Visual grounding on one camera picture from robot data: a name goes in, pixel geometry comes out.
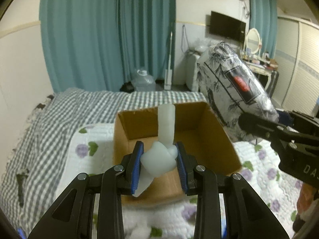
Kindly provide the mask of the oval vanity mirror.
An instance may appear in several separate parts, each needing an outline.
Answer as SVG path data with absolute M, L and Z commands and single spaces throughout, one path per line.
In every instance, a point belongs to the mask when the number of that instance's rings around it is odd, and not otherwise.
M 259 50 L 262 46 L 262 39 L 260 34 L 256 28 L 250 29 L 244 40 L 244 50 L 250 51 L 252 55 L 256 55 L 259 53 Z

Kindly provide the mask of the grey checked bed sheet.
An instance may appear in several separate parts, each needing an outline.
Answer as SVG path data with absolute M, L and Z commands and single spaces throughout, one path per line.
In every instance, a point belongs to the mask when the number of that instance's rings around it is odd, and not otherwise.
M 1 209 L 15 229 L 29 234 L 54 201 L 72 135 L 116 114 L 164 103 L 205 101 L 200 92 L 88 92 L 69 88 L 35 110 L 11 153 L 1 181 Z

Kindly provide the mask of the green side curtain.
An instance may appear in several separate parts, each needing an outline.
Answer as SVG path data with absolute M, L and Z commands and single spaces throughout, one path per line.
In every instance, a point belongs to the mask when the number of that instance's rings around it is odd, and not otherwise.
M 277 0 L 249 0 L 250 28 L 255 28 L 262 40 L 261 53 L 274 58 L 277 41 Z

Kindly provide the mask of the black wall television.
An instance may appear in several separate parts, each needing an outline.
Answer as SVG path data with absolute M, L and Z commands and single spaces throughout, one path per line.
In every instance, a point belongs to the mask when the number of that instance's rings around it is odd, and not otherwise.
M 245 38 L 246 23 L 230 16 L 211 12 L 209 33 L 243 42 Z

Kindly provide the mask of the clear water jug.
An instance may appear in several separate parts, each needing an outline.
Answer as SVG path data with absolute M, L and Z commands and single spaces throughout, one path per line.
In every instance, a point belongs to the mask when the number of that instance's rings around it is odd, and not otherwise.
M 156 82 L 146 69 L 137 69 L 131 81 L 135 91 L 151 92 L 156 90 Z

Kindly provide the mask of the white standing mop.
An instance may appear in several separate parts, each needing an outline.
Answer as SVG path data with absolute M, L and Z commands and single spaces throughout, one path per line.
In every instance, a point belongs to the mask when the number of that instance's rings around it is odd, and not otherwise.
M 172 58 L 172 41 L 174 37 L 174 24 L 172 23 L 170 29 L 170 40 L 169 40 L 169 53 L 168 53 L 168 64 L 165 70 L 165 80 L 164 80 L 164 89 L 169 91 L 172 86 L 172 68 L 171 68 L 171 58 Z

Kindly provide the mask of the white knotted soft item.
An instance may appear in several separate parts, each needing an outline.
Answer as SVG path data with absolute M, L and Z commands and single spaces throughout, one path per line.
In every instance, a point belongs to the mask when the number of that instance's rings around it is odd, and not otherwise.
M 158 140 L 142 154 L 141 171 L 134 197 L 140 196 L 156 177 L 168 173 L 177 166 L 177 147 L 173 145 L 175 134 L 175 105 L 158 107 Z

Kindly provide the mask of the white wardrobe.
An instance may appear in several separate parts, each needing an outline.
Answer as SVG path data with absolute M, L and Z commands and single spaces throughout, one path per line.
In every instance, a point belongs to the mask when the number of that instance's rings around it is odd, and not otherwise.
M 272 95 L 277 106 L 314 117 L 318 112 L 318 25 L 278 16 L 275 60 L 279 78 Z

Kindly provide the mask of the white dressing table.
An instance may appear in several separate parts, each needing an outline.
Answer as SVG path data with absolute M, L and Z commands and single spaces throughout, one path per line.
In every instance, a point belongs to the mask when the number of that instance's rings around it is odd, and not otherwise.
M 279 79 L 279 72 L 270 66 L 271 61 L 247 53 L 241 53 L 241 59 L 262 84 L 268 96 L 272 97 Z

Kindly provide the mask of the white floral quilt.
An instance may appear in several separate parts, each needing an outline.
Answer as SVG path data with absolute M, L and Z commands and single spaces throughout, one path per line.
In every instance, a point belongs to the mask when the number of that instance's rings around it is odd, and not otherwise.
M 79 173 L 96 175 L 113 166 L 113 136 L 112 123 L 77 129 L 67 150 L 57 191 L 61 192 Z M 234 148 L 243 164 L 240 174 L 272 210 L 289 237 L 293 237 L 292 224 L 302 182 L 279 170 L 279 157 L 266 140 L 258 144 L 236 142 Z M 196 207 L 195 196 L 162 207 L 125 207 L 125 238 L 192 238 Z

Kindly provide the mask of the floral tissue paper pack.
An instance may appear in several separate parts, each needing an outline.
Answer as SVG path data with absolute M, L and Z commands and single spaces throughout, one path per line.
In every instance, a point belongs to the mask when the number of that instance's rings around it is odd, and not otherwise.
M 240 128 L 238 120 L 242 113 L 274 122 L 279 119 L 259 80 L 225 42 L 210 46 L 202 53 L 197 61 L 197 83 L 232 142 L 257 138 Z

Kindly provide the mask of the brown cardboard box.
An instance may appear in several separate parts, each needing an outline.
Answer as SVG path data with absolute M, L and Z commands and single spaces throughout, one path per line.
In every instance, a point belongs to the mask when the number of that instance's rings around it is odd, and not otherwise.
M 120 164 L 134 150 L 137 141 L 148 150 L 158 136 L 157 108 L 117 113 L 114 131 L 114 164 Z M 216 174 L 230 175 L 242 165 L 230 138 L 211 107 L 203 102 L 175 105 L 174 142 L 181 142 L 187 154 Z M 150 207 L 172 203 L 187 196 L 175 169 L 155 178 L 139 197 L 123 196 L 125 206 Z

